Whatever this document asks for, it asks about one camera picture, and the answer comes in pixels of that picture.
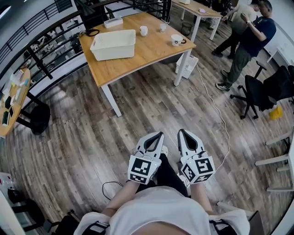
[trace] shoulder strap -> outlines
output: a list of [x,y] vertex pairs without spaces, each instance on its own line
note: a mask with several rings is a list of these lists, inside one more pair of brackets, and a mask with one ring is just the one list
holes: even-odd
[[[97,227],[101,232],[96,232],[94,230],[92,230],[92,227]],[[108,224],[106,223],[100,223],[99,221],[96,221],[93,224],[90,224],[85,231],[83,232],[82,235],[104,235],[105,234],[105,230],[109,227]]]
[[223,219],[210,220],[218,235],[237,235],[236,231]]

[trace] black cable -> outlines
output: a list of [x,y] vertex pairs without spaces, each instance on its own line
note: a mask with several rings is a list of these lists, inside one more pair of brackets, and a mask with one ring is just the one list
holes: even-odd
[[102,193],[103,193],[103,195],[104,195],[108,200],[111,200],[109,197],[107,197],[107,196],[104,194],[104,185],[105,185],[105,184],[108,184],[108,183],[117,183],[118,185],[120,185],[120,186],[122,186],[122,187],[123,187],[123,185],[122,185],[120,182],[117,182],[117,181],[109,181],[109,182],[105,182],[105,183],[102,185]]
[[86,34],[88,37],[94,37],[99,33],[100,33],[99,29],[87,29],[87,30],[81,31],[79,33],[79,37],[83,36],[84,34]]

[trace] white cup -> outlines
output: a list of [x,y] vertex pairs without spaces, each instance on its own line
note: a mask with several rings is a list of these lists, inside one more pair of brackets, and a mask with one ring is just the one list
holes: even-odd
[[160,24],[160,32],[164,33],[166,30],[166,24]]
[[147,26],[141,26],[140,27],[140,34],[145,37],[148,34],[148,27]]
[[179,46],[180,44],[185,44],[187,41],[185,39],[183,39],[182,36],[178,35],[178,34],[173,34],[171,36],[171,42],[173,46]]

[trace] white plastic basket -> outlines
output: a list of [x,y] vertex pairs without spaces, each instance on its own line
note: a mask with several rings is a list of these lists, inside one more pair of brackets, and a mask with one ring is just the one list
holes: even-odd
[[[178,73],[179,68],[180,68],[180,64],[182,62],[182,58],[183,55],[179,58],[179,60],[176,63],[176,67],[175,67],[175,73]],[[186,67],[184,69],[184,73],[183,73],[183,77],[188,79],[189,76],[191,75],[193,69],[195,68],[196,64],[198,62],[198,58],[190,55],[186,64]]]
[[97,34],[90,50],[96,60],[104,61],[133,57],[136,31],[134,29]]

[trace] white mug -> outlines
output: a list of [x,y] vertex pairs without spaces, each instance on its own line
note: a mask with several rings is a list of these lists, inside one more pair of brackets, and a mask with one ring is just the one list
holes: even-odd
[[148,34],[148,27],[147,26],[141,26],[140,27],[140,33],[143,37],[147,36]]
[[173,34],[171,36],[171,42],[172,42],[173,46],[178,46],[180,44],[185,44],[187,41],[185,39],[183,39],[182,36],[177,35],[177,34]]
[[160,24],[160,32],[164,33],[166,30],[166,24]]

